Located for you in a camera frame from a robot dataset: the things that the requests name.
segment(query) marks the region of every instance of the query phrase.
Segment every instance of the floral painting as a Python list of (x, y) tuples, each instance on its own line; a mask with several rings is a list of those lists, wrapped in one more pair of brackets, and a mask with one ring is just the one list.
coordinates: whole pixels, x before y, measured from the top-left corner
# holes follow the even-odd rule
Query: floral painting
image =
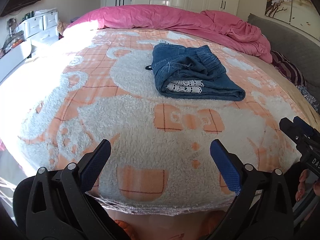
[(267, 0), (265, 15), (284, 21), (320, 40), (320, 15), (311, 0)]

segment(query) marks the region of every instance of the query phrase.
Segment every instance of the striped pillow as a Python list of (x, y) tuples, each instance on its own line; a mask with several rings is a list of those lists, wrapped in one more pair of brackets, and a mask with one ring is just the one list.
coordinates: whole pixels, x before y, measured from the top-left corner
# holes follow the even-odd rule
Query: striped pillow
[(287, 60), (281, 53), (271, 51), (273, 66), (296, 86), (307, 87), (307, 82), (298, 68)]

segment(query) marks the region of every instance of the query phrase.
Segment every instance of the pink comforter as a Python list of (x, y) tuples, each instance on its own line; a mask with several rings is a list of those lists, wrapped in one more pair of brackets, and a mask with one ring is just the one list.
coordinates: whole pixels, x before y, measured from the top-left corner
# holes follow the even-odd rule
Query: pink comforter
[(104, 28), (178, 31), (272, 62), (270, 43), (258, 27), (220, 11), (194, 13), (162, 5), (104, 7), (85, 14), (63, 34), (68, 36)]

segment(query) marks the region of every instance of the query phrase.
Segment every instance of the silver screw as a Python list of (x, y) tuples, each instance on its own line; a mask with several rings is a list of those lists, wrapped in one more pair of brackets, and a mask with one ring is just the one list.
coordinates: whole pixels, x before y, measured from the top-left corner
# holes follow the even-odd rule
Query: silver screw
[(275, 170), (275, 173), (276, 173), (277, 175), (282, 175), (282, 171), (281, 171), (280, 169), (276, 169), (276, 170)]
[(75, 163), (70, 163), (69, 165), (68, 165), (68, 170), (73, 170), (74, 168), (76, 167), (76, 164)]
[(44, 173), (45, 172), (45, 168), (44, 167), (41, 167), (39, 170), (38, 170), (38, 173), (39, 174), (42, 174), (42, 173)]
[(253, 166), (251, 164), (246, 164), (244, 167), (247, 171), (253, 171)]

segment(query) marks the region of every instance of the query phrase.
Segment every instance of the blue denim fabric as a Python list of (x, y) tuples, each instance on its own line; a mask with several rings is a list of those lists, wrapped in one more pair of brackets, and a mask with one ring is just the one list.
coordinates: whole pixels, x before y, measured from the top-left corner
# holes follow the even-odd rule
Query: blue denim fabric
[[(153, 50), (152, 70), (156, 89), (166, 97), (189, 99), (220, 99), (241, 101), (245, 91), (233, 83), (225, 67), (210, 48), (186, 48), (179, 45), (158, 44)], [(202, 92), (185, 93), (168, 90), (173, 80), (202, 80)]]

